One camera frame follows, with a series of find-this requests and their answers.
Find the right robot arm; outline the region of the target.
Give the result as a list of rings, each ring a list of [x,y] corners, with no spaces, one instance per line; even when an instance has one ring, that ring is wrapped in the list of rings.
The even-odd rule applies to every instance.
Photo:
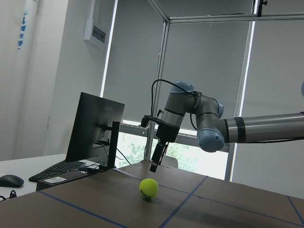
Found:
[[[221,150],[226,143],[267,143],[302,140],[304,138],[304,114],[279,114],[258,117],[234,117],[223,119],[224,106],[212,97],[195,91],[191,84],[176,81],[161,118],[145,115],[142,127],[149,121],[157,123],[159,139],[150,171],[156,172],[167,150],[168,143],[176,141],[186,113],[194,114],[199,147],[206,152]]]

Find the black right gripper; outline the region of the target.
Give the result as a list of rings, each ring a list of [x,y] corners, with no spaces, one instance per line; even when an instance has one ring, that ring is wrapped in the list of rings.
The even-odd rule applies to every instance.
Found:
[[[156,172],[158,165],[161,164],[164,155],[166,154],[169,143],[174,143],[178,136],[180,128],[167,124],[159,125],[156,137],[159,139],[152,155],[152,163],[150,166],[151,172]]]

